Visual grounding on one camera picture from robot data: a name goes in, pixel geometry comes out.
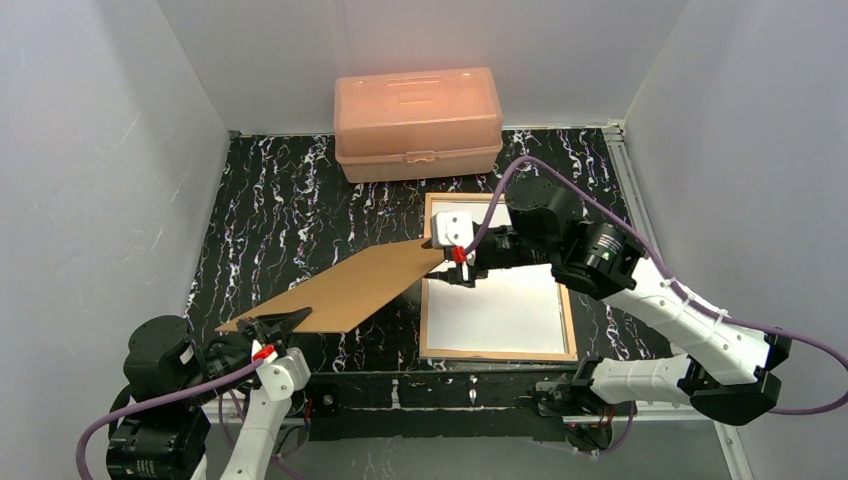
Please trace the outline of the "brown cardboard backing board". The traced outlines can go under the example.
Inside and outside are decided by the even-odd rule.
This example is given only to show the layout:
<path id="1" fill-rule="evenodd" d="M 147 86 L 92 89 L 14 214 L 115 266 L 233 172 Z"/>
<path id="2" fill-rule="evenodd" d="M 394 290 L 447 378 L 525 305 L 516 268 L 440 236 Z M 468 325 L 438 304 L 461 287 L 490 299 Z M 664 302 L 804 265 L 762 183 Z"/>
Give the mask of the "brown cardboard backing board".
<path id="1" fill-rule="evenodd" d="M 424 239 L 370 246 L 216 328 L 234 332 L 245 318 L 310 307 L 296 333 L 347 333 L 444 262 Z"/>

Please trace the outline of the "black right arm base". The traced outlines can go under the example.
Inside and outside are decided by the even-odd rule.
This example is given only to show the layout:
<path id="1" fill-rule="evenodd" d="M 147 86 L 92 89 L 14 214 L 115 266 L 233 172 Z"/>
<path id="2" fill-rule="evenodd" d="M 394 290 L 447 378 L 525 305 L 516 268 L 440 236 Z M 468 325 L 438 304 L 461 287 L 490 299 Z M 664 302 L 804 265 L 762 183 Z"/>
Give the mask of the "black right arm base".
<path id="1" fill-rule="evenodd" d="M 611 403 L 603 400 L 591 386 L 592 379 L 562 375 L 554 381 L 535 384 L 532 399 L 542 416 L 589 416 L 606 418 L 610 413 L 627 415 L 631 410 L 629 401 Z"/>

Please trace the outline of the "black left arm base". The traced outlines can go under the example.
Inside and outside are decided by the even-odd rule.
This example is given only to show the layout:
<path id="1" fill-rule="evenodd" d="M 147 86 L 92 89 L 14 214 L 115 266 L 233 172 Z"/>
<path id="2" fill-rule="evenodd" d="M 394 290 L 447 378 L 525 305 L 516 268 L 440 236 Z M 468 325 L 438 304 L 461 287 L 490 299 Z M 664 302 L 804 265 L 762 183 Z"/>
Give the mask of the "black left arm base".
<path id="1" fill-rule="evenodd" d="M 341 385 L 338 380 L 318 375 L 292 397 L 289 416 L 313 419 L 335 418 L 341 410 Z"/>

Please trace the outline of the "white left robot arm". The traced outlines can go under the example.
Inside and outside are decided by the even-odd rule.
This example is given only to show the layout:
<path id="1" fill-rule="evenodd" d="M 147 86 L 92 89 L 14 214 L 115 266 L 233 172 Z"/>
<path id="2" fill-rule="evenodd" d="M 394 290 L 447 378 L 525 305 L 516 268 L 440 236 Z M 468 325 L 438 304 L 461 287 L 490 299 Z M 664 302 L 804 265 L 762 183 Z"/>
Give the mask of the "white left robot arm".
<path id="1" fill-rule="evenodd" d="M 311 372 L 293 330 L 312 310 L 238 321 L 234 333 L 198 347 L 188 322 L 155 317 L 128 340 L 128 381 L 113 403 L 106 468 L 112 479 L 203 479 L 211 423 L 206 403 L 245 392 L 244 423 L 224 476 L 261 479 L 278 452 L 277 437 Z"/>

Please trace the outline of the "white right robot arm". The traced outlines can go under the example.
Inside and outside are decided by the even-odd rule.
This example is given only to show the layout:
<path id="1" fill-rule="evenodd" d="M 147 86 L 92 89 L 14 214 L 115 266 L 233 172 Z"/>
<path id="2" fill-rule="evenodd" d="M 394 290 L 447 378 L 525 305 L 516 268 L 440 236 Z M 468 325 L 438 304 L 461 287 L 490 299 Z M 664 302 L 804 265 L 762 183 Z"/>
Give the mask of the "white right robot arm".
<path id="1" fill-rule="evenodd" d="M 633 235 L 581 219 L 576 195 L 546 178 L 513 183 L 504 203 L 505 226 L 484 227 L 466 211 L 431 215 L 430 245 L 449 262 L 441 281 L 472 288 L 493 270 L 549 265 L 556 283 L 632 314 L 679 348 L 654 360 L 591 356 L 574 374 L 536 385 L 543 413 L 658 401 L 742 426 L 776 406 L 773 369 L 789 356 L 787 337 L 700 312 L 697 296 L 677 295 Z"/>

